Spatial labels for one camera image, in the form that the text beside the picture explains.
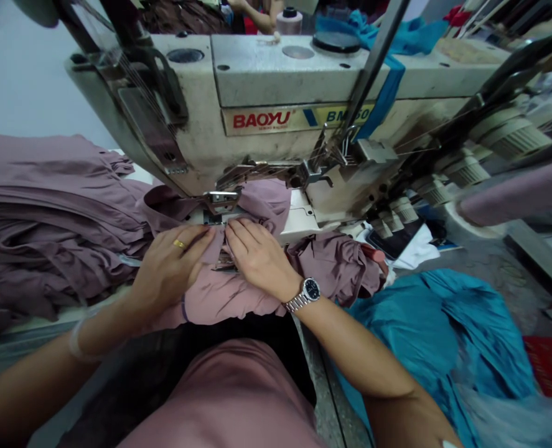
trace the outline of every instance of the blue ribbon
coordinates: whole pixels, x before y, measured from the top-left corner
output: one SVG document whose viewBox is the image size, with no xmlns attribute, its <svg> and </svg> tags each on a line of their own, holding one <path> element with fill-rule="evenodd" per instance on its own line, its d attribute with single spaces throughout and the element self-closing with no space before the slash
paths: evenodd
<svg viewBox="0 0 552 448">
<path fill-rule="evenodd" d="M 400 24 L 390 51 L 386 56 L 385 63 L 389 66 L 390 72 L 377 97 L 373 111 L 369 118 L 361 126 L 356 138 L 369 138 L 373 131 L 383 122 L 390 111 L 402 76 L 406 67 L 392 54 L 414 55 L 417 53 L 429 54 L 436 46 L 437 41 L 442 37 L 448 28 L 448 22 L 439 21 L 426 25 L 422 18 Z M 361 46 L 370 50 L 379 32 L 376 28 L 367 23 L 367 20 L 360 11 L 352 11 L 348 23 L 332 19 L 330 17 L 318 16 L 316 29 L 318 31 L 335 31 L 352 34 L 361 41 Z"/>
</svg>

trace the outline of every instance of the teal fabric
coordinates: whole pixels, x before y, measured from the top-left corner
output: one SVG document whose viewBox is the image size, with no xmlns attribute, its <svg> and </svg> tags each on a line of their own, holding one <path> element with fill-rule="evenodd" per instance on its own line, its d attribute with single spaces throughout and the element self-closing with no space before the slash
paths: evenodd
<svg viewBox="0 0 552 448">
<path fill-rule="evenodd" d="M 450 269 L 403 277 L 348 312 L 375 334 L 434 398 L 465 448 L 479 437 L 457 384 L 495 398 L 535 394 L 522 336 L 501 295 L 486 282 Z M 459 348 L 468 365 L 459 365 Z M 457 383 L 456 371 L 469 381 Z M 360 393 L 337 370 L 350 404 L 369 427 Z"/>
<path fill-rule="evenodd" d="M 429 54 L 433 50 L 433 47 L 436 46 L 439 38 L 444 35 L 447 28 L 448 22 L 446 21 L 427 25 L 420 17 L 400 24 L 385 60 L 386 65 L 390 68 L 390 72 L 381 88 L 373 111 L 357 134 L 357 139 L 369 138 L 373 131 L 386 118 L 396 100 L 400 81 L 402 81 L 402 76 L 405 74 L 405 66 L 394 58 L 392 54 Z M 367 19 L 359 10 L 350 13 L 348 23 L 330 17 L 318 16 L 316 29 L 318 31 L 334 31 L 356 35 L 361 41 L 361 46 L 367 50 L 373 47 L 375 37 L 379 32 L 379 28 L 367 23 Z"/>
</svg>

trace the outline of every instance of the person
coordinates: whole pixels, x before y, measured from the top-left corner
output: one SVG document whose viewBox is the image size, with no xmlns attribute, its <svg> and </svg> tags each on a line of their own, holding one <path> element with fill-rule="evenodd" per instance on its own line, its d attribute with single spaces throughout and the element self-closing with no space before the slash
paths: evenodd
<svg viewBox="0 0 552 448">
<path fill-rule="evenodd" d="M 234 14 L 245 16 L 246 34 L 274 34 L 276 17 L 284 11 L 284 0 L 228 0 Z"/>
<path fill-rule="evenodd" d="M 214 230 L 159 234 L 131 290 L 0 375 L 0 446 L 26 444 L 75 395 L 100 357 L 160 315 L 195 282 Z M 230 220 L 226 238 L 245 279 L 283 304 L 305 282 L 261 225 Z M 326 297 L 294 311 L 361 392 L 378 448 L 462 447 L 432 397 L 364 326 Z M 76 335 L 76 348 L 71 337 Z M 313 408 L 270 347 L 234 339 L 199 354 L 168 400 L 121 447 L 325 447 Z"/>
</svg>

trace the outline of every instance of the pink shirt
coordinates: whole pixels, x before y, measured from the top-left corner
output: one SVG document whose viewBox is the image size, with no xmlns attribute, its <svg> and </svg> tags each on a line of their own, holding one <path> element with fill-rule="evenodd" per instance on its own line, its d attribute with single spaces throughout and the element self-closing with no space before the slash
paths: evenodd
<svg viewBox="0 0 552 448">
<path fill-rule="evenodd" d="M 325 448 L 312 406 L 265 343 L 233 339 L 193 360 L 166 403 L 120 445 Z"/>
</svg>

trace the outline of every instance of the silver watch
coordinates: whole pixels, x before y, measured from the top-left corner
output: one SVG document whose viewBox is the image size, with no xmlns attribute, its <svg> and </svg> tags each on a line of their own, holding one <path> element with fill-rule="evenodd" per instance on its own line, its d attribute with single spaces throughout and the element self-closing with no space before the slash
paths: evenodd
<svg viewBox="0 0 552 448">
<path fill-rule="evenodd" d="M 286 308 L 288 312 L 293 313 L 311 302 L 316 302 L 319 300 L 320 296 L 321 291 L 319 285 L 314 278 L 309 277 L 302 282 L 301 293 L 291 301 L 286 302 L 284 308 Z"/>
</svg>

